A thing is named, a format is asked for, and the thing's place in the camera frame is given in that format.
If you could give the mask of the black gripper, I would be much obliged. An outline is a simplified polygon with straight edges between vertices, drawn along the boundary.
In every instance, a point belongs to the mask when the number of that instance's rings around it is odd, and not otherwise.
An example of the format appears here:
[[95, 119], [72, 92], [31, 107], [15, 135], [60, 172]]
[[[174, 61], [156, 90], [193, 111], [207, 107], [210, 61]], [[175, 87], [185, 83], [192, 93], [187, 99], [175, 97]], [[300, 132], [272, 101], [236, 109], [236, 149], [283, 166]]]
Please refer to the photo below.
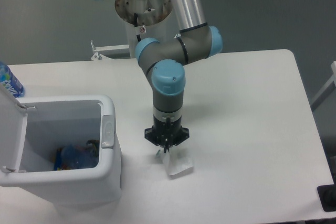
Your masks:
[[181, 121], [181, 117], [174, 122], [170, 119], [162, 122], [153, 117], [153, 125], [144, 130], [144, 137], [152, 144], [161, 146], [165, 154], [166, 149], [169, 152], [171, 146], [181, 144], [190, 136], [189, 129], [182, 127]]

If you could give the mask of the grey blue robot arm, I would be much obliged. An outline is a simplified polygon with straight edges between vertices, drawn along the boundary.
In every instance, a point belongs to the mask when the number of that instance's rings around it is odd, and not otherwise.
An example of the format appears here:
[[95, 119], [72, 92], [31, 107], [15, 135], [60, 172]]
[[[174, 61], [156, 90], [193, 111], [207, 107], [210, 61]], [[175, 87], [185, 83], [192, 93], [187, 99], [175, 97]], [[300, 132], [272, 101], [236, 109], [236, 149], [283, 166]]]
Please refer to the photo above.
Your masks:
[[[181, 125], [184, 66], [221, 52], [222, 36], [206, 22], [201, 0], [115, 0], [115, 9], [133, 26], [133, 55], [153, 92], [153, 126], [144, 136], [168, 152], [189, 138], [189, 130]], [[171, 11], [175, 11], [180, 29], [174, 39], [160, 42], [144, 33]]]

